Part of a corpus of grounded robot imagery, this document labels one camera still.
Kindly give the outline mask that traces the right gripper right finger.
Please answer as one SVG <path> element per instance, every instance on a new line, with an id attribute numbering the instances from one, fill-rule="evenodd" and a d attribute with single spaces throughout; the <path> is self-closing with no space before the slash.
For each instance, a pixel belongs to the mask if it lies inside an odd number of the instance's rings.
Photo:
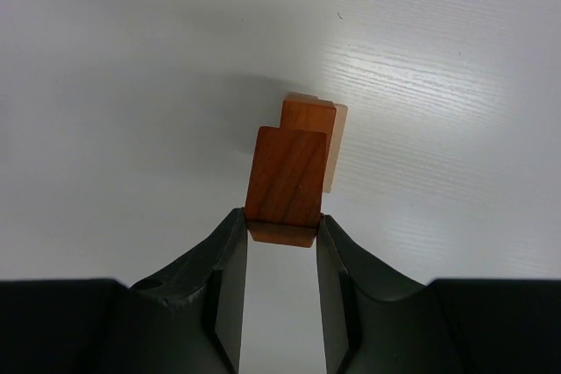
<path id="1" fill-rule="evenodd" d="M 316 263 L 330 373 L 557 373 L 556 279 L 408 278 L 330 216 Z"/>

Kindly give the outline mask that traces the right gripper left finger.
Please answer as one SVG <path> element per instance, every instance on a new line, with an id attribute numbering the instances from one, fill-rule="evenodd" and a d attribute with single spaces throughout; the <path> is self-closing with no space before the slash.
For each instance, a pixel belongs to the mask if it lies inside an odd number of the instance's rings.
<path id="1" fill-rule="evenodd" d="M 247 231 L 233 209 L 171 264 L 114 279 L 1 284 L 4 373 L 236 373 Z"/>

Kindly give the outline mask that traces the red-brown wedge block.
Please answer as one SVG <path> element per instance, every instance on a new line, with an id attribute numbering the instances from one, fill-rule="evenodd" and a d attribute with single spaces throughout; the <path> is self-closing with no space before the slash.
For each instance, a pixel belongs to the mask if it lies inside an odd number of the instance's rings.
<path id="1" fill-rule="evenodd" d="M 245 199 L 256 242 L 309 248 L 321 219 L 327 136 L 262 126 Z"/>

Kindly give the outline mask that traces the long light wood plank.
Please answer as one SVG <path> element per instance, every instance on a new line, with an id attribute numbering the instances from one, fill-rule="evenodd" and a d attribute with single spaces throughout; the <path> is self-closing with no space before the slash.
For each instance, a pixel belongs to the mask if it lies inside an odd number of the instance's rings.
<path id="1" fill-rule="evenodd" d="M 334 103 L 336 109 L 335 121 L 330 138 L 330 149 L 327 157 L 326 171 L 323 180 L 323 191 L 328 194 L 331 192 L 335 173 L 337 169 L 337 160 L 341 149 L 344 135 L 344 126 L 346 123 L 348 107 Z"/>

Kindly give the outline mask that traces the red-brown arch block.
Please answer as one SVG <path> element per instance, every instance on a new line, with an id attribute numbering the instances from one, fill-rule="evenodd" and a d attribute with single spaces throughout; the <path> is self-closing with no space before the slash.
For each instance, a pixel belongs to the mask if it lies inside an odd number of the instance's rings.
<path id="1" fill-rule="evenodd" d="M 281 110 L 280 127 L 330 135 L 336 114 L 336 108 L 331 102 L 285 99 Z"/>

